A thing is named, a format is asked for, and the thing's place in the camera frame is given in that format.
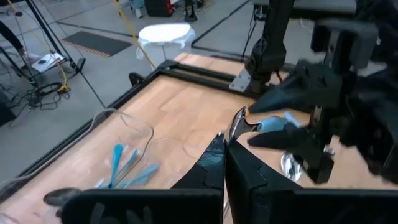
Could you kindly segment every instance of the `gray floor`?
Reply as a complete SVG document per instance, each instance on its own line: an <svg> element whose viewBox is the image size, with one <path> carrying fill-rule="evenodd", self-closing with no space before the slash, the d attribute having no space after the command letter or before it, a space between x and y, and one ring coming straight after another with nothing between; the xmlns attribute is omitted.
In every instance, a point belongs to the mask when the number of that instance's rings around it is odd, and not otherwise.
<svg viewBox="0 0 398 224"><path fill-rule="evenodd" d="M128 34L124 22L110 0L42 0L36 1L40 11L50 24L51 28L62 39L78 31L85 30L95 34L101 34L115 39L131 41L131 37L125 35L111 34L109 32L82 29L81 27L92 27L121 34ZM198 13L199 20L192 24L197 36L204 33L222 18L227 17L234 9L245 0L212 0L212 4L204 11ZM9 26L14 33L19 35L20 40L26 43L28 51L36 54L47 52L46 43L42 30L35 21L29 17L32 13L23 3L19 4L24 12L24 19L18 18L19 26L14 16L2 16L0 19ZM170 18L145 17L137 19L130 9L124 8L124 13L135 31L138 33L143 27L150 24L164 22L183 22L183 14L175 13ZM212 48L221 51L241 54L247 39L249 20L251 18L252 6L250 4L242 7L228 20L216 29L204 36L195 45L199 47ZM308 21L291 21L287 30L285 45L288 51L287 62L295 63L300 58L316 60L322 55L314 55L309 49L311 39L312 23ZM255 41L262 31L262 23L259 23L249 42L250 54ZM9 46L9 43L0 39L1 46ZM103 104L108 105L129 89L127 75L129 72L137 72L143 75L150 73L149 65L136 59L136 46L133 45L122 52L110 57L103 58L97 55L79 51L73 47L65 46L72 58L78 60L80 57L87 59L83 74L98 94ZM193 53L212 55L213 52L203 50L192 50ZM5 73L5 68L0 68L0 73ZM51 70L43 75L42 82L59 82L58 70ZM10 85L19 90L28 90L29 84L15 74L0 75L0 83ZM95 96L82 75L77 75L68 82L71 88L70 98L62 99L55 110L29 111L22 110L21 115L12 124L0 128L0 181L15 177L29 164L33 163L46 152L51 150L57 143L65 139L74 130L89 120L96 111L102 107L99 99Z"/></svg>

